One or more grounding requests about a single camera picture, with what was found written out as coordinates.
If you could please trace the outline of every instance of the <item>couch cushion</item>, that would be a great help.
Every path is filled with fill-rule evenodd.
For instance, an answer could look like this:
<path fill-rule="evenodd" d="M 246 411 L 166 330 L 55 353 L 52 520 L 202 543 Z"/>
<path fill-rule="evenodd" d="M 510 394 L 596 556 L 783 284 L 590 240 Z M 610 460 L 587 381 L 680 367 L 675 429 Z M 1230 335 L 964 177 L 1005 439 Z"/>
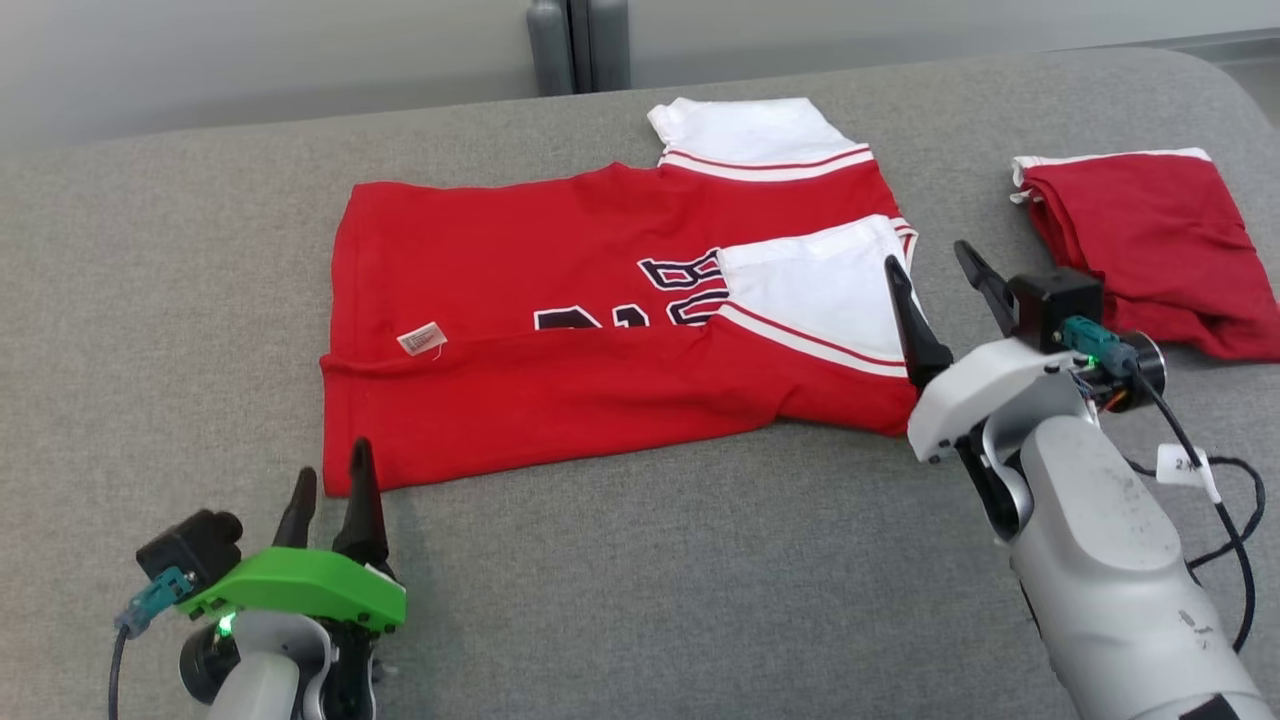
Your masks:
<path fill-rule="evenodd" d="M 1018 154 L 1201 146 L 1272 281 L 1280 145 L 1215 68 L 1148 50 L 887 67 L 183 132 L 0 163 L 0 717 L 102 716 L 133 551 L 198 507 L 273 533 L 317 464 L 329 256 L 353 183 L 458 186 L 649 165 L 644 114 L 678 95 L 804 95 L 876 147 L 922 233 L 914 277 L 956 351 L 997 337 L 951 254 L 1006 273 L 1048 255 L 1011 205 Z M 1280 477 L 1280 374 L 1170 352 L 1192 437 Z M 1151 461 L 1153 411 L 1107 423 Z M 1243 477 L 1220 483 L 1238 518 Z M 1188 553 L 1222 530 L 1158 492 Z M 383 717 L 1071 717 L 957 462 L 902 441 L 780 424 L 713 442 L 397 491 L 385 498 L 410 621 Z M 324 501 L 328 543 L 340 501 Z M 1280 521 L 1252 543 L 1247 666 L 1280 703 Z M 1238 569 L 1201 578 L 1239 619 Z M 129 643 L 122 717 L 201 717 L 175 614 Z"/>

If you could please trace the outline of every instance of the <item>printed number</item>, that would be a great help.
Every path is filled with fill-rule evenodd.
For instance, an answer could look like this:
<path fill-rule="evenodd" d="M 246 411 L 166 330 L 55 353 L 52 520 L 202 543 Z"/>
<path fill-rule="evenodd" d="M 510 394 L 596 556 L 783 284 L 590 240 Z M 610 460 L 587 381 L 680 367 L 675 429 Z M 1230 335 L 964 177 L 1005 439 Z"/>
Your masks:
<path fill-rule="evenodd" d="M 552 328 L 598 328 L 600 323 L 590 313 L 575 305 L 572 307 L 556 307 L 553 310 L 539 310 L 534 313 L 534 329 L 549 331 Z"/>
<path fill-rule="evenodd" d="M 643 328 L 649 324 L 649 315 L 639 305 L 618 305 L 613 309 L 613 324 L 620 328 Z M 580 305 L 534 313 L 534 329 L 539 331 L 599 327 L 603 327 L 600 322 Z"/>
<path fill-rule="evenodd" d="M 649 324 L 649 315 L 639 305 L 618 305 L 613 309 L 613 325 L 618 328 L 643 328 Z"/>

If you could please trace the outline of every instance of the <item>black cable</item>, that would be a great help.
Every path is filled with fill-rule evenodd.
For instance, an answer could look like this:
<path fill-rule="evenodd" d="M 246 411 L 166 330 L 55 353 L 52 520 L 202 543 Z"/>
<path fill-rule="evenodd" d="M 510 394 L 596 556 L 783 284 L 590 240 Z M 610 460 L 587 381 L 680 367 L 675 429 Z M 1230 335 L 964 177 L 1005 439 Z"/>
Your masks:
<path fill-rule="evenodd" d="M 1156 407 L 1160 407 L 1160 413 L 1165 416 L 1165 420 L 1169 421 L 1169 427 L 1174 429 L 1174 434 L 1178 436 L 1178 442 L 1183 443 L 1183 450 L 1187 451 L 1187 459 L 1190 460 L 1192 466 L 1199 470 L 1204 466 L 1204 464 L 1201 462 L 1199 452 L 1196 452 L 1196 446 L 1192 445 L 1190 438 L 1187 437 L 1187 430 L 1183 429 L 1183 424 L 1178 421 L 1178 418 L 1174 416 L 1172 409 L 1170 409 L 1169 404 L 1165 402 L 1165 396 L 1160 395 L 1160 392 L 1151 384 L 1151 380 L 1142 374 L 1142 370 L 1138 369 L 1138 363 L 1130 360 L 1128 365 L 1134 379 L 1137 379 L 1138 384 L 1142 386 L 1142 389 L 1147 391 L 1147 395 L 1149 395 L 1156 402 Z"/>
<path fill-rule="evenodd" d="M 1165 402 L 1165 397 L 1151 384 L 1142 372 L 1138 369 L 1137 361 L 1128 361 L 1133 377 L 1138 380 L 1151 398 L 1156 402 L 1156 407 L 1169 421 L 1169 427 L 1178 436 L 1178 442 L 1183 445 L 1183 450 L 1187 451 L 1187 459 L 1197 470 L 1203 468 L 1204 464 L 1199 459 L 1199 454 L 1196 452 L 1196 446 L 1192 443 L 1190 438 L 1187 437 L 1187 430 L 1183 429 L 1183 424 L 1178 421 L 1174 416 L 1174 411 Z M 1244 583 L 1244 615 L 1240 618 L 1240 629 L 1235 634 L 1235 642 L 1231 643 L 1231 648 L 1235 652 L 1240 652 L 1244 647 L 1244 641 L 1249 638 L 1249 630 L 1253 629 L 1253 612 L 1254 605 L 1257 603 L 1257 588 L 1253 585 L 1253 565 L 1249 562 L 1249 553 L 1244 550 L 1244 539 L 1240 538 L 1239 530 L 1235 529 L 1235 523 L 1231 520 L 1231 514 L 1226 510 L 1226 505 L 1222 503 L 1222 498 L 1219 497 L 1213 502 L 1213 509 L 1217 510 L 1217 516 L 1222 520 L 1222 527 L 1226 528 L 1226 536 L 1230 538 L 1228 547 L 1235 550 L 1235 556 L 1240 561 L 1240 579 Z"/>
<path fill-rule="evenodd" d="M 1224 457 L 1221 455 L 1212 455 L 1208 459 L 1208 464 L 1210 466 L 1234 465 L 1235 468 L 1244 470 L 1245 473 L 1249 474 L 1251 478 L 1253 478 L 1253 496 L 1254 496 L 1253 515 L 1249 515 L 1249 521 L 1244 524 L 1244 530 L 1240 532 L 1240 542 L 1244 542 L 1249 539 L 1249 537 L 1253 536 L 1253 532 L 1258 529 L 1258 525 L 1262 524 L 1262 515 L 1266 512 L 1267 509 L 1267 488 L 1262 483 L 1262 475 L 1260 475 L 1258 471 L 1254 470 L 1252 465 L 1249 465 L 1244 460 L 1240 460 L 1239 457 Z M 1204 555 L 1201 555 L 1199 557 L 1192 560 L 1190 562 L 1188 562 L 1188 566 L 1190 566 L 1194 570 L 1196 568 L 1203 566 L 1206 562 L 1212 562 L 1213 560 L 1222 557 L 1228 552 L 1231 552 L 1234 548 L 1235 546 L 1231 542 L 1226 542 L 1222 544 L 1222 547 L 1215 550 L 1213 552 L 1206 552 Z"/>
<path fill-rule="evenodd" d="M 1244 615 L 1240 616 L 1240 629 L 1235 633 L 1235 642 L 1231 643 L 1231 650 L 1240 652 L 1244 648 L 1244 641 L 1249 639 L 1249 630 L 1253 629 L 1253 611 L 1257 603 L 1257 588 L 1253 587 L 1253 566 L 1249 564 L 1249 553 L 1244 550 L 1244 541 L 1240 539 L 1240 533 L 1236 532 L 1235 523 L 1231 521 L 1231 514 L 1226 511 L 1226 505 L 1216 502 L 1213 503 L 1213 509 L 1217 510 L 1217 516 L 1222 519 L 1222 527 L 1226 528 L 1226 534 L 1231 538 L 1231 544 L 1235 547 L 1235 556 L 1240 560 L 1240 577 L 1244 580 Z"/>
<path fill-rule="evenodd" d="M 111 650 L 111 676 L 106 680 L 106 720 L 120 720 L 120 661 L 124 659 L 124 641 L 129 629 L 120 628 Z"/>

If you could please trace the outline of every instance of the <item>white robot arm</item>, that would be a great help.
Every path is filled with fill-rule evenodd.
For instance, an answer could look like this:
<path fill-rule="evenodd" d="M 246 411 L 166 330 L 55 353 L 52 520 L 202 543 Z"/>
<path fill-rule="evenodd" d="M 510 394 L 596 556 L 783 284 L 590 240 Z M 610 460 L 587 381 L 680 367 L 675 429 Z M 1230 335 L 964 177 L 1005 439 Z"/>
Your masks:
<path fill-rule="evenodd" d="M 1162 404 L 1158 348 L 1097 325 L 1102 288 L 1083 273 L 1005 283 L 968 243 L 956 252 L 1006 338 L 952 364 L 887 261 L 922 391 L 908 438 L 922 461 L 964 461 L 1080 717 L 1275 720 L 1172 523 L 1097 424 L 1096 402 Z"/>

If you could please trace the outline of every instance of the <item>clothing tag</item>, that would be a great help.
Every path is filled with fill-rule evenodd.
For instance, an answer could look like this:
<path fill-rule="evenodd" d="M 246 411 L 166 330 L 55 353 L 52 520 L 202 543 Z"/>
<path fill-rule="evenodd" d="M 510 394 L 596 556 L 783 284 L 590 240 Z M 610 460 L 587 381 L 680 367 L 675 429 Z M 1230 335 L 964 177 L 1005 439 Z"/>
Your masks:
<path fill-rule="evenodd" d="M 1021 192 L 1015 192 L 1009 196 L 1014 201 L 1014 205 L 1023 205 L 1025 202 L 1043 202 L 1044 196 L 1036 192 L 1034 190 L 1024 190 Z"/>
<path fill-rule="evenodd" d="M 444 345 L 449 338 L 444 337 L 439 325 L 435 323 L 428 323 L 416 331 L 410 331 L 399 336 L 396 340 L 399 341 L 404 352 L 408 352 L 410 355 L 420 355 L 438 345 Z"/>

